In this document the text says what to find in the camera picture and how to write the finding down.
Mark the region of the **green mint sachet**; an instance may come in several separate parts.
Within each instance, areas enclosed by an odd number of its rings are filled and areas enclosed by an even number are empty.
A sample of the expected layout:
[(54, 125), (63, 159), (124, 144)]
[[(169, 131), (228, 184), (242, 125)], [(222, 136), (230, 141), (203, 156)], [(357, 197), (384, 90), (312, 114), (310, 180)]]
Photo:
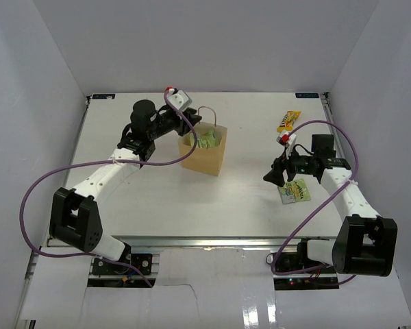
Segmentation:
[(193, 146), (196, 141), (196, 148), (199, 149), (211, 149), (219, 145), (219, 138), (214, 128), (207, 128), (202, 132), (195, 130), (194, 134), (190, 132), (188, 134), (188, 141), (191, 146)]
[(278, 188), (283, 204), (293, 204), (311, 200), (310, 192), (304, 179), (286, 182), (283, 187)]

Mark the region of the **brown paper bag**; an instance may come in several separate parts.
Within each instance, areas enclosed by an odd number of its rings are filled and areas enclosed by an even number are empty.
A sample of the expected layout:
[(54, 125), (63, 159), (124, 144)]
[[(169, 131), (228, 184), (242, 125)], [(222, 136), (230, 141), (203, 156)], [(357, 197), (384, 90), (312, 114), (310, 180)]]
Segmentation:
[(217, 124), (216, 112), (212, 108), (208, 106), (200, 106), (198, 110), (200, 109), (211, 110), (214, 115), (214, 120), (213, 123), (200, 121), (194, 126), (194, 129), (202, 132), (207, 128), (214, 128), (219, 138), (219, 145), (211, 149), (195, 148), (195, 150), (191, 153), (191, 155), (189, 155), (189, 157), (181, 161), (181, 164), (184, 169), (218, 176), (221, 170), (225, 153), (227, 128)]

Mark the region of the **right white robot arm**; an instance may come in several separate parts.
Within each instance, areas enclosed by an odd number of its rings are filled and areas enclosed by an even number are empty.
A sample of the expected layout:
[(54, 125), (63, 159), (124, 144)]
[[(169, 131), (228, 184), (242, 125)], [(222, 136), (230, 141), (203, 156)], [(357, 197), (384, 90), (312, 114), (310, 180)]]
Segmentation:
[(274, 160), (264, 181), (283, 187), (297, 174), (315, 177), (329, 193), (342, 225), (334, 239), (301, 239), (297, 255), (289, 263), (283, 256), (275, 257), (275, 272), (312, 273), (321, 267), (332, 267), (339, 274), (388, 276), (393, 268), (397, 224), (382, 217), (367, 202), (352, 177), (351, 166), (337, 157), (334, 137), (315, 134), (306, 156), (296, 150), (295, 135), (285, 133), (278, 142), (284, 151)]

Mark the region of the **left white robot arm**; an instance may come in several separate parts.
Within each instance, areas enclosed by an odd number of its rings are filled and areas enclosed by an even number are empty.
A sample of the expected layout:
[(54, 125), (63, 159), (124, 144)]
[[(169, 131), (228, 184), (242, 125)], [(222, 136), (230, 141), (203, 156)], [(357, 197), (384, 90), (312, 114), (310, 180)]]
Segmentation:
[(179, 94), (159, 110), (148, 99), (137, 101), (108, 162), (73, 188), (55, 192), (50, 236), (86, 254), (107, 258), (115, 273), (125, 273), (131, 265), (131, 247), (103, 231), (99, 205), (148, 163), (157, 138), (172, 131), (184, 136), (200, 122), (201, 116), (190, 104), (189, 98)]

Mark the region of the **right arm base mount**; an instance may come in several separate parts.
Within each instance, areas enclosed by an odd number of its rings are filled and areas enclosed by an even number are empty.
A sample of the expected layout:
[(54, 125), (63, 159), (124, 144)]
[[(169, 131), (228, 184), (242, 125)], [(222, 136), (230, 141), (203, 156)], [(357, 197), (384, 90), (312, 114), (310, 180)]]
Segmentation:
[[(284, 252), (275, 263), (277, 272), (300, 271), (306, 266), (296, 252)], [(339, 289), (339, 280), (332, 267), (293, 273), (287, 276), (273, 275), (275, 291), (310, 291)]]

